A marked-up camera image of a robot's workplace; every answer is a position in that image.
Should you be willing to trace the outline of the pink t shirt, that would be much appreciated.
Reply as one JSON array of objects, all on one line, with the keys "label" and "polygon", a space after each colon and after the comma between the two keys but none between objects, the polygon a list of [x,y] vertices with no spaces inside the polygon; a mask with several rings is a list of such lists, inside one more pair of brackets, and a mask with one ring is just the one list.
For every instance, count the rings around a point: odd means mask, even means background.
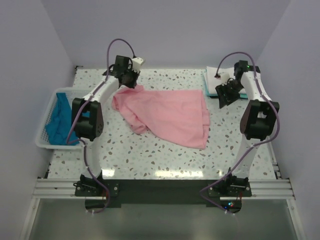
[{"label": "pink t shirt", "polygon": [[183,147],[206,148],[210,113],[199,89],[123,87],[113,96],[112,108],[121,114],[136,134],[151,131],[156,137]]}]

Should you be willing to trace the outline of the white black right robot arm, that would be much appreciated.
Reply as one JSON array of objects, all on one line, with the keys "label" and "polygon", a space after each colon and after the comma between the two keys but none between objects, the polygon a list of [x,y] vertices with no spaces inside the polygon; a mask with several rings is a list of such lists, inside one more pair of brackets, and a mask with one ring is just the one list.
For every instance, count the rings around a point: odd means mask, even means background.
[{"label": "white black right robot arm", "polygon": [[258,66],[249,65],[240,60],[234,64],[234,77],[218,73],[221,84],[215,90],[219,99],[219,108],[229,106],[240,99],[244,90],[248,104],[240,120],[242,134],[240,147],[234,167],[229,168],[225,177],[212,189],[220,196],[238,197],[251,194],[249,175],[258,148],[267,142],[273,133],[280,105],[272,101],[265,92]]}]

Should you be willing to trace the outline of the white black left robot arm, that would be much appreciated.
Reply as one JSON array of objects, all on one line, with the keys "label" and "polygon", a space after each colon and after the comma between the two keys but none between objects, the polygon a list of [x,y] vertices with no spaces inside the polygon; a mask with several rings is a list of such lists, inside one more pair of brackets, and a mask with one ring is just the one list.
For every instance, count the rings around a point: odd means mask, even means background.
[{"label": "white black left robot arm", "polygon": [[84,160],[84,171],[74,184],[77,193],[108,195],[102,183],[102,168],[96,150],[99,146],[97,138],[104,130],[103,106],[121,86],[135,88],[144,62],[141,57],[117,55],[114,64],[102,74],[101,82],[84,97],[73,99],[70,131],[75,133],[75,141],[82,143]]}]

